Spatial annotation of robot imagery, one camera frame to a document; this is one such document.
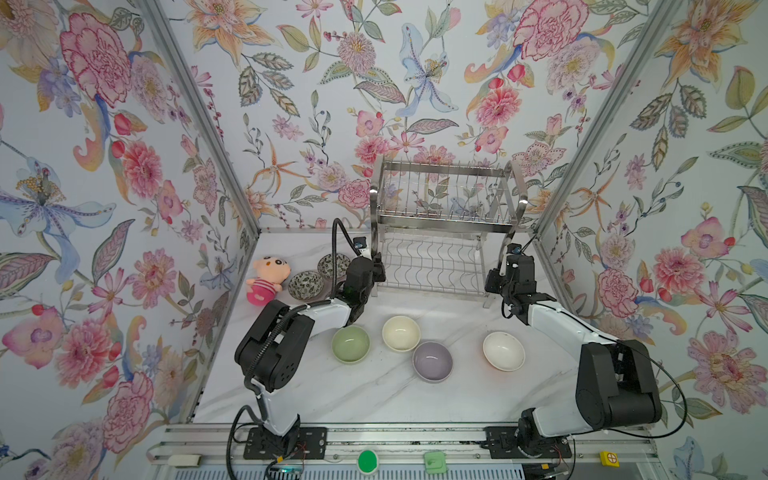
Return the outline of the purple bowl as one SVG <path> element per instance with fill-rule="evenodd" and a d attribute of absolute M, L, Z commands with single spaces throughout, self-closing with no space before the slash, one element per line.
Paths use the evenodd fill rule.
<path fill-rule="evenodd" d="M 439 383 L 451 375 L 454 361 L 445 345 L 436 341 L 425 341 L 413 351 L 412 366 L 422 380 Z"/>

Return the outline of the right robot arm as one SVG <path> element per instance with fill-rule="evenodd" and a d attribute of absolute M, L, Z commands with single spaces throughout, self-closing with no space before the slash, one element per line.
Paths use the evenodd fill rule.
<path fill-rule="evenodd" d="M 502 315 L 539 331 L 578 362 L 575 390 L 550 405 L 529 408 L 518 421 L 520 443 L 658 422 L 662 405 L 647 348 L 587 325 L 554 297 L 537 290 L 535 260 L 510 244 L 486 278 L 502 299 Z"/>

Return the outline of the green bowl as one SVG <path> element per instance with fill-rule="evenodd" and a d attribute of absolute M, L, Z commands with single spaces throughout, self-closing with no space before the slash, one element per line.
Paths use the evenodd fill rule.
<path fill-rule="evenodd" d="M 371 348 L 368 332 L 359 326 L 351 325 L 339 329 L 332 338 L 333 356 L 343 364 L 356 364 L 366 358 Z"/>

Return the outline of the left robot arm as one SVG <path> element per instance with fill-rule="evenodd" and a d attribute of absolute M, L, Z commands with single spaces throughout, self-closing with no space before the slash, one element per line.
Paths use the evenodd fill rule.
<path fill-rule="evenodd" d="M 372 253 L 354 258 L 334 296 L 291 307 L 272 300 L 263 307 L 235 350 L 244 387 L 256 397 L 266 430 L 284 437 L 300 424 L 299 413 L 279 400 L 276 392 L 298 370 L 309 340 L 332 330 L 349 330 L 363 314 L 374 285 L 386 280 L 382 256 Z"/>

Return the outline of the cream bowl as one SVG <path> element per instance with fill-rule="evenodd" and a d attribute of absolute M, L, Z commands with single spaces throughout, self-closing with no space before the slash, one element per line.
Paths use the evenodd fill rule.
<path fill-rule="evenodd" d="M 382 339 L 394 352 L 409 352 L 419 345 L 421 329 L 416 321 L 408 316 L 393 316 L 382 327 Z"/>

